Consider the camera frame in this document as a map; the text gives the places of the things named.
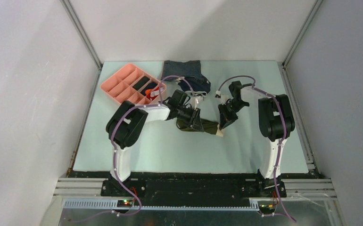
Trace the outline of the olive green underwear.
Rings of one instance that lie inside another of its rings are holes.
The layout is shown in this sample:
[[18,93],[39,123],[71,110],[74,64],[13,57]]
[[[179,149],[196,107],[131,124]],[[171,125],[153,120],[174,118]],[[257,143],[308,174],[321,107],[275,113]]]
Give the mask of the olive green underwear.
[[194,129],[189,127],[185,122],[177,119],[176,126],[179,130],[184,132],[205,132],[211,135],[216,135],[219,137],[224,136],[224,131],[220,129],[219,123],[217,121],[210,121],[206,119],[201,119],[202,130]]

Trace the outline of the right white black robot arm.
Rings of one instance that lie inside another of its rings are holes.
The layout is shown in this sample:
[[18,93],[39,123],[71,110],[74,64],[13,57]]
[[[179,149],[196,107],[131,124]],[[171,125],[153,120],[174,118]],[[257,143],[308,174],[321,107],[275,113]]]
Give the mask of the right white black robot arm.
[[286,94],[273,95],[257,88],[254,84],[241,84],[234,81],[229,85],[231,98],[221,94],[218,89],[216,98],[220,99],[218,110],[220,113],[219,129],[223,130],[232,125],[237,119],[237,113],[243,107],[256,108],[258,116],[256,123],[261,135],[266,138],[267,148],[258,170],[259,181],[256,192],[267,197],[280,184],[281,157],[285,143],[295,129],[289,97]]

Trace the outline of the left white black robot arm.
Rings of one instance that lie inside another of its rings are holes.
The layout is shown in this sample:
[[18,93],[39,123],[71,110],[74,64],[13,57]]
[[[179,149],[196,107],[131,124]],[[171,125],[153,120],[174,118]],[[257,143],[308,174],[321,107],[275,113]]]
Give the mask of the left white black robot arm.
[[112,189],[119,196],[130,192],[131,184],[127,179],[131,175],[129,151],[139,139],[144,125],[151,121],[181,120],[189,129],[203,132],[200,109],[186,104],[188,95],[176,90],[163,102],[149,105],[135,105],[124,101],[106,125],[108,138],[113,145],[113,166],[111,177],[116,179]]

